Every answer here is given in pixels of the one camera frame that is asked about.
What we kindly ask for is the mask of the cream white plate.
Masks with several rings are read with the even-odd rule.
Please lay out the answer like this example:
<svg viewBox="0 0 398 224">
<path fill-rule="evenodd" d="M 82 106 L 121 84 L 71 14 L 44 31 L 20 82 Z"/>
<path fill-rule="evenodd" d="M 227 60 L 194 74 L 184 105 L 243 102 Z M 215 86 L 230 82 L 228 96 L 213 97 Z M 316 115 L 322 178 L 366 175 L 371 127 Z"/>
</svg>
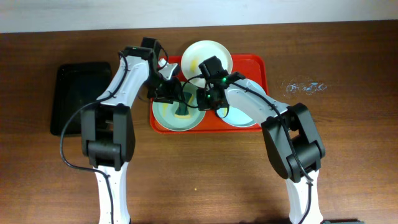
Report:
<svg viewBox="0 0 398 224">
<path fill-rule="evenodd" d="M 224 69 L 231 73 L 233 59 L 230 52 L 222 44 L 212 40 L 201 40 L 195 42 L 184 51 L 181 59 L 181 69 L 188 80 L 189 78 L 201 75 L 198 68 L 204 60 L 216 56 L 221 60 Z"/>
</svg>

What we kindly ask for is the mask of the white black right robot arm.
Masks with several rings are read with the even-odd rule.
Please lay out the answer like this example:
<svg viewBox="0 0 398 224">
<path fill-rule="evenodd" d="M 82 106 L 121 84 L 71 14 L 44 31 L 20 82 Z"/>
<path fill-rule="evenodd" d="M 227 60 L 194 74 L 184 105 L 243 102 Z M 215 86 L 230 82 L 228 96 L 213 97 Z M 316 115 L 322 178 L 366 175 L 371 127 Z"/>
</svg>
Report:
<svg viewBox="0 0 398 224">
<path fill-rule="evenodd" d="M 269 97 L 238 72 L 201 78 L 205 86 L 197 93 L 199 110 L 233 107 L 262 128 L 269 162 L 287 186 L 290 222 L 323 223 L 317 184 L 325 147 L 309 109 Z"/>
</svg>

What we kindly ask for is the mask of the yellow green sponge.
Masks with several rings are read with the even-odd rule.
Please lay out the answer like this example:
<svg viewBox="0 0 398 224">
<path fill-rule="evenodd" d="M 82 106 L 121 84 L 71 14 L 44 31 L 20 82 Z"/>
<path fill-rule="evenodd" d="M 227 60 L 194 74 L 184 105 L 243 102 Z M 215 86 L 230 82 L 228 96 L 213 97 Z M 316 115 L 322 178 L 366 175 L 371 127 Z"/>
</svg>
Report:
<svg viewBox="0 0 398 224">
<path fill-rule="evenodd" d="M 180 102 L 175 110 L 174 116 L 178 119 L 190 119 L 191 114 L 188 110 L 188 106 L 185 103 Z"/>
</svg>

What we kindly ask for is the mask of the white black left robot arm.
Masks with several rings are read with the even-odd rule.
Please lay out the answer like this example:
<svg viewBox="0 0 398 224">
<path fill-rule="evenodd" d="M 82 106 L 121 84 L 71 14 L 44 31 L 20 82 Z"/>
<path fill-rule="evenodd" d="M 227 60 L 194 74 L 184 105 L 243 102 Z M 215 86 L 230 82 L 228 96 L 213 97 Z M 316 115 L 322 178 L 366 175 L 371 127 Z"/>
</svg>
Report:
<svg viewBox="0 0 398 224">
<path fill-rule="evenodd" d="M 119 68 L 97 99 L 81 111 L 82 151 L 99 192 L 100 223 L 130 223 L 126 173 L 136 145 L 131 108 L 142 86 L 149 98 L 175 102 L 179 97 L 177 63 L 159 57 L 163 48 L 126 47 Z"/>
</svg>

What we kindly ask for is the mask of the pale green plate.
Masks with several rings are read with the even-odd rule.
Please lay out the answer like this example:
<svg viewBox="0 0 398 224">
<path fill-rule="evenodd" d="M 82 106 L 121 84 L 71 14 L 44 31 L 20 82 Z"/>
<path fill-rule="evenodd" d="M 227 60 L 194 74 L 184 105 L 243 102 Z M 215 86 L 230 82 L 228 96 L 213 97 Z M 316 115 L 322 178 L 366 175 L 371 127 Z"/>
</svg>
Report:
<svg viewBox="0 0 398 224">
<path fill-rule="evenodd" d="M 178 107 L 178 102 L 173 102 L 172 104 L 161 103 L 161 102 L 153 102 L 152 104 L 152 113 L 154 115 L 155 120 L 165 129 L 170 131 L 188 131 L 193 129 L 205 117 L 205 111 L 200 111 L 198 108 L 194 108 L 197 106 L 196 100 L 196 90 L 197 86 L 187 83 L 183 89 L 183 96 L 185 99 L 185 104 L 188 106 L 188 110 L 191 114 L 190 119 L 178 119 L 174 116 L 175 110 Z"/>
</svg>

